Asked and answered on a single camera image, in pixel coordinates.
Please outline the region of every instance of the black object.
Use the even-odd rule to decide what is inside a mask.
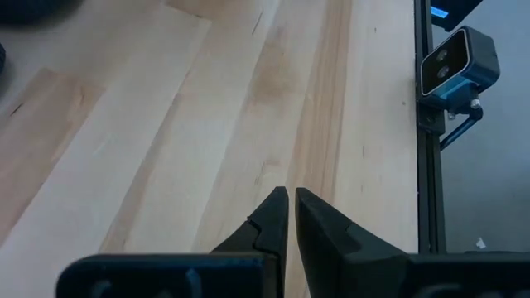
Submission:
[[[58,298],[283,297],[285,188],[211,254],[95,256],[70,265]],[[296,234],[313,298],[524,296],[526,253],[411,255],[352,222],[307,189],[296,190]]]
[[[210,254],[79,260],[60,275],[56,297],[283,297],[288,206],[285,187],[277,187]]]
[[[432,51],[431,1],[414,0],[416,81],[420,82],[423,59]],[[446,252],[441,180],[440,138],[446,130],[444,111],[421,102],[416,84],[417,209],[419,253]]]
[[[4,50],[2,44],[0,44],[0,74],[2,73],[3,66],[5,63],[6,63],[6,50]]]
[[[450,132],[450,134],[440,142],[440,150],[446,149],[452,142],[456,141],[457,138],[463,135],[464,132],[467,132],[468,129],[474,126],[477,123],[477,121],[482,119],[483,116],[484,116],[484,111],[482,110],[482,108],[471,110],[470,116],[461,125],[455,128],[454,131]]]
[[[0,23],[27,24],[40,21],[72,0],[0,0]]]
[[[527,253],[412,255],[296,190],[296,231],[311,297],[528,297]]]
[[[433,7],[447,12],[446,17],[432,16],[432,24],[451,31],[464,20],[482,0],[431,0]]]
[[[453,33],[422,62],[421,101],[434,108],[457,112],[471,99],[458,93],[472,88],[478,94],[500,76],[494,40],[468,26]]]

